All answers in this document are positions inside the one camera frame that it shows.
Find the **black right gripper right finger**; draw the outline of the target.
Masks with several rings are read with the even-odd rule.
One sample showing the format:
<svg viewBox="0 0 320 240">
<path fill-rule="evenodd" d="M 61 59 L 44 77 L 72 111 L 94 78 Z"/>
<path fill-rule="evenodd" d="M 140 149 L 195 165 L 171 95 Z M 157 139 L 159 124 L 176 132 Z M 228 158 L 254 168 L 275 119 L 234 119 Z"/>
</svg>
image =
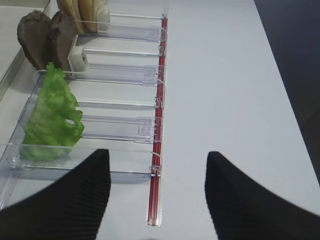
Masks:
<svg viewBox="0 0 320 240">
<path fill-rule="evenodd" d="M 219 240 L 318 240 L 320 217 L 269 191 L 218 151 L 208 153 L 205 199 Z"/>
</svg>

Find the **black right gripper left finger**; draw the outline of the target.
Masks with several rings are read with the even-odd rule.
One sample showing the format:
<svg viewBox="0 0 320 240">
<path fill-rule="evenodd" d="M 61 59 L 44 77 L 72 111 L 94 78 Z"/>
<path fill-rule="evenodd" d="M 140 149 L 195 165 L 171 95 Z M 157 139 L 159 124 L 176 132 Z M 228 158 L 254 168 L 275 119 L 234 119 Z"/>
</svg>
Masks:
<svg viewBox="0 0 320 240">
<path fill-rule="evenodd" d="M 2 240 L 94 240 L 111 190 L 110 154 L 97 149 L 66 175 L 0 212 Z"/>
</svg>

